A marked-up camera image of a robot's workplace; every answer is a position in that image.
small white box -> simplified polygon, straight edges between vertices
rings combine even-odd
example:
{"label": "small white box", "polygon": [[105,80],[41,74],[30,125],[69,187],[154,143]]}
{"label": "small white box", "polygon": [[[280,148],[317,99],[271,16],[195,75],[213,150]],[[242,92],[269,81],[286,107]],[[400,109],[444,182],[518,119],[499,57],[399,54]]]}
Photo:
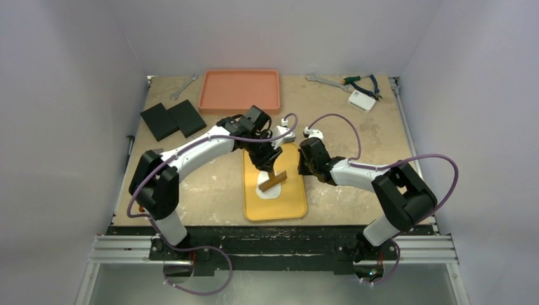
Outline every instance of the small white box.
{"label": "small white box", "polygon": [[348,98],[348,103],[354,107],[357,107],[365,112],[369,112],[376,103],[375,99],[364,95],[363,93],[354,90]]}

yellow mat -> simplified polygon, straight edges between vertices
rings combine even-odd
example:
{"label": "yellow mat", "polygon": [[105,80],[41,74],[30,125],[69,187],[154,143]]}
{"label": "yellow mat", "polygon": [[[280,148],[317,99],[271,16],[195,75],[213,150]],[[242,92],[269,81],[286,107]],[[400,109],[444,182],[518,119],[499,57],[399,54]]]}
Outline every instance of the yellow mat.
{"label": "yellow mat", "polygon": [[281,183],[281,193],[275,199],[262,199],[256,193],[257,170],[243,151],[243,213],[248,220],[275,220],[300,218],[307,212],[307,198],[303,176],[297,172],[299,151],[295,143],[282,146],[283,153],[275,161],[275,173],[286,170],[288,178]]}

metal wrench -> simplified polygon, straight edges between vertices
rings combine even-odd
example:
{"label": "metal wrench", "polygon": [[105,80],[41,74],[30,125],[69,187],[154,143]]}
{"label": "metal wrench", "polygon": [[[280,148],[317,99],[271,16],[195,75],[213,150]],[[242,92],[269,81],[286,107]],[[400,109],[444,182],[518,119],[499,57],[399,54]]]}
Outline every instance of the metal wrench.
{"label": "metal wrench", "polygon": [[307,79],[308,81],[316,81],[316,82],[319,82],[319,83],[322,83],[322,84],[339,87],[340,89],[342,89],[342,90],[344,90],[346,92],[353,92],[354,91],[354,88],[351,85],[346,85],[345,86],[343,84],[335,83],[334,81],[328,81],[327,79],[318,78],[318,77],[316,77],[316,75],[314,75],[312,73],[307,74],[305,76],[305,79]]}
{"label": "metal wrench", "polygon": [[182,88],[180,88],[180,90],[178,90],[175,93],[171,94],[170,99],[171,100],[172,99],[177,100],[180,97],[180,93],[182,93],[182,91],[184,91],[185,88],[187,88],[187,86],[189,86],[189,84],[192,83],[197,78],[198,78],[198,75],[196,75],[196,74],[191,75],[191,79],[186,81],[186,83],[182,86]]}

red object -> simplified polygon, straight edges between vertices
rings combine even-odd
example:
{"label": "red object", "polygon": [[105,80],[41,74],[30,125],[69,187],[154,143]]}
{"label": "red object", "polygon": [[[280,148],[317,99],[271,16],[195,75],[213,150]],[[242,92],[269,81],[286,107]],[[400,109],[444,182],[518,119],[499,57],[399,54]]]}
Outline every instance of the red object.
{"label": "red object", "polygon": [[201,114],[241,114],[252,105],[278,114],[279,72],[275,70],[211,70],[204,77],[198,102]]}

wooden table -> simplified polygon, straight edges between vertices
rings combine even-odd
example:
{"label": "wooden table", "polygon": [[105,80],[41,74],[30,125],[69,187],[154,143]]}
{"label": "wooden table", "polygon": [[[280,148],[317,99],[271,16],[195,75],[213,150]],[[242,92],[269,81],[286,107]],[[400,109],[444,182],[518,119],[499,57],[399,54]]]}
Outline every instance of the wooden table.
{"label": "wooden table", "polygon": [[[324,76],[340,81],[342,76]],[[197,109],[203,78],[191,83],[180,94],[180,99],[171,100],[175,92],[188,79],[187,76],[158,76],[152,79],[145,109],[158,103],[168,109],[189,99]],[[314,119],[333,112],[346,116],[358,129],[362,143],[362,163],[388,164],[411,156],[399,109],[386,76],[376,76],[383,100],[377,102],[369,113],[347,104],[350,93],[340,88],[305,80],[304,76],[281,76],[280,115],[272,116],[273,122],[288,112],[299,116],[296,143],[303,140],[302,130]],[[358,83],[372,89],[369,78]],[[203,115],[208,127],[185,139],[181,132],[157,142],[145,122],[141,120],[132,157],[129,162],[125,183],[119,197],[116,226],[149,226],[145,219],[129,219],[126,208],[130,199],[128,186],[142,153],[149,149],[164,150],[179,147],[206,132],[223,116]],[[324,144],[331,156],[356,156],[358,147],[354,133],[339,118],[325,118],[315,125],[324,134]],[[242,153],[235,151],[221,156],[202,166],[181,182],[180,203],[176,209],[184,225],[202,226],[256,226],[256,225],[337,225],[369,224],[382,214],[374,193],[352,187],[334,187],[318,182],[312,176],[304,177],[308,211],[300,219],[252,222],[243,215]]]}

